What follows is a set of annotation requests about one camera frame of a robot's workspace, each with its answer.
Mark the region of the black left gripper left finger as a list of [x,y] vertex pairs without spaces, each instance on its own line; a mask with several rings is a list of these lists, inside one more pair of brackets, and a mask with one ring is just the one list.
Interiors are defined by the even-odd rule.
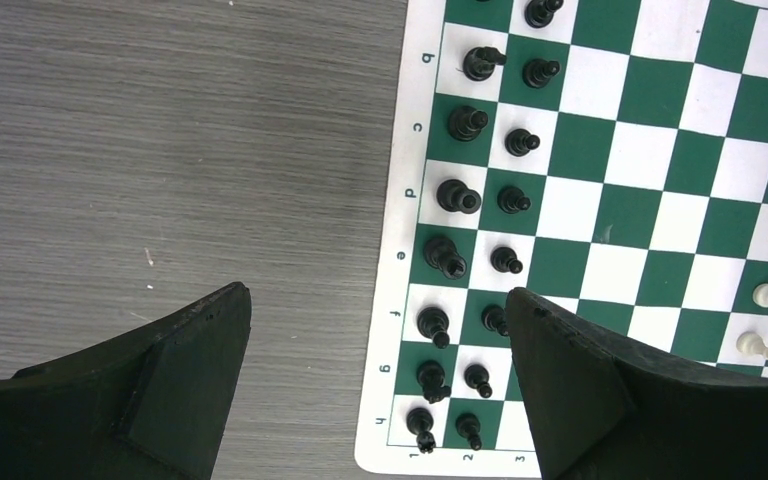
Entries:
[[0,380],[0,479],[208,479],[250,336],[240,282]]

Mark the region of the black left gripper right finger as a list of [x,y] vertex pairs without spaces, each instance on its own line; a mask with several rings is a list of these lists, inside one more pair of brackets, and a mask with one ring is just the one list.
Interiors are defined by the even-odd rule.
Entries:
[[512,363],[545,479],[768,479],[768,378],[707,366],[517,287]]

